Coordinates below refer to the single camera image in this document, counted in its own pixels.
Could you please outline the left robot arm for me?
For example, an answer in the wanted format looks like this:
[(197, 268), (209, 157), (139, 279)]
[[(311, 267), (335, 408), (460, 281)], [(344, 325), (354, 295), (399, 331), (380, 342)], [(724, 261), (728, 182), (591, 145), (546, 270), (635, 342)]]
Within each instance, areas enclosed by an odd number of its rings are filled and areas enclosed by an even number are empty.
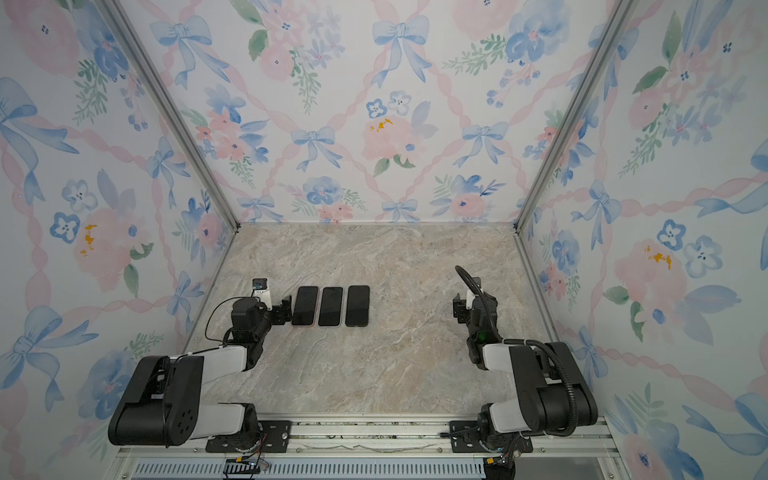
[(266, 434), (251, 403), (201, 402), (203, 386), (253, 369), (274, 325), (292, 317), (292, 298), (268, 306), (263, 295), (237, 297), (232, 325), (214, 348), (175, 357), (147, 356), (113, 412), (108, 439), (116, 446), (181, 446), (207, 439), (213, 445), (251, 452)]

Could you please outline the blue-edged black phone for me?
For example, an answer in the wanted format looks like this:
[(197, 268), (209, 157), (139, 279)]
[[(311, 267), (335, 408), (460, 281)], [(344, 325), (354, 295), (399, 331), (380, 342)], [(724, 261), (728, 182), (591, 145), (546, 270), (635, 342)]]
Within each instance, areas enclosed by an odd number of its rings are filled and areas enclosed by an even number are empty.
[(342, 287), (325, 287), (322, 290), (318, 315), (320, 327), (336, 327), (341, 324), (343, 295)]

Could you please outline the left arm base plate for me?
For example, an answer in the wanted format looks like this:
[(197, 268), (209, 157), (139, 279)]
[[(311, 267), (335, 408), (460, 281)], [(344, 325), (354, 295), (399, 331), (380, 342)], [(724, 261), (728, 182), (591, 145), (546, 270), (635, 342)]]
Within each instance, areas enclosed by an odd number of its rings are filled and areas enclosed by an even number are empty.
[(289, 420), (257, 421), (239, 433), (210, 438), (206, 453), (252, 454), (285, 453), (293, 424)]

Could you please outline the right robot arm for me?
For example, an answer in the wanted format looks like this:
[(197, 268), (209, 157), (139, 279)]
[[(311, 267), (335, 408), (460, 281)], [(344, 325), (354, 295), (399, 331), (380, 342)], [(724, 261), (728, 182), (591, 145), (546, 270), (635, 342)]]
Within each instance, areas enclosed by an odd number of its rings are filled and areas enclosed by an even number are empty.
[(531, 436), (566, 437), (594, 425), (598, 406), (574, 355), (563, 342), (504, 339), (497, 328), (497, 300), (487, 294), (456, 295), (452, 314), (467, 327), (471, 363), (505, 374), (511, 397), (481, 407), (474, 427), (451, 436), (489, 451), (505, 451)]

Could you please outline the purple-edged black phone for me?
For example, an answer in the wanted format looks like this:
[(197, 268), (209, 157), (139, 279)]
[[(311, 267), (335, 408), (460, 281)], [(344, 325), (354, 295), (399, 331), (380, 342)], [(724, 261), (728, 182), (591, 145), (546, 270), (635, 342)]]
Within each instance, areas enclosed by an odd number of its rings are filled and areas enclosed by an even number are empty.
[(318, 305), (319, 288), (317, 286), (300, 286), (293, 308), (291, 324), (295, 327), (305, 327), (314, 324)]

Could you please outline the grey-edged black phone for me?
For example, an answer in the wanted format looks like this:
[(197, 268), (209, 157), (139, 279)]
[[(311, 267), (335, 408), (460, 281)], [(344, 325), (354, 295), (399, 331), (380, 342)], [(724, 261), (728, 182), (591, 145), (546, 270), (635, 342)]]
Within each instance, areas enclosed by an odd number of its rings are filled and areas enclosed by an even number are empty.
[(347, 291), (345, 325), (363, 328), (369, 324), (370, 287), (351, 285)]

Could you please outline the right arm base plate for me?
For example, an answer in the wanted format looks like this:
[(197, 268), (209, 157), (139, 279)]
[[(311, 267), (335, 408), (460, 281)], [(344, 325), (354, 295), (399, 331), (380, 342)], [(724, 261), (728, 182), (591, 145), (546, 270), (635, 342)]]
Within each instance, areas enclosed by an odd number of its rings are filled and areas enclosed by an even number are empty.
[(460, 421), (448, 423), (448, 430), (439, 434), (448, 439), (453, 453), (489, 453), (493, 455), (523, 454), (533, 451), (530, 438), (519, 432), (499, 433), (488, 421)]

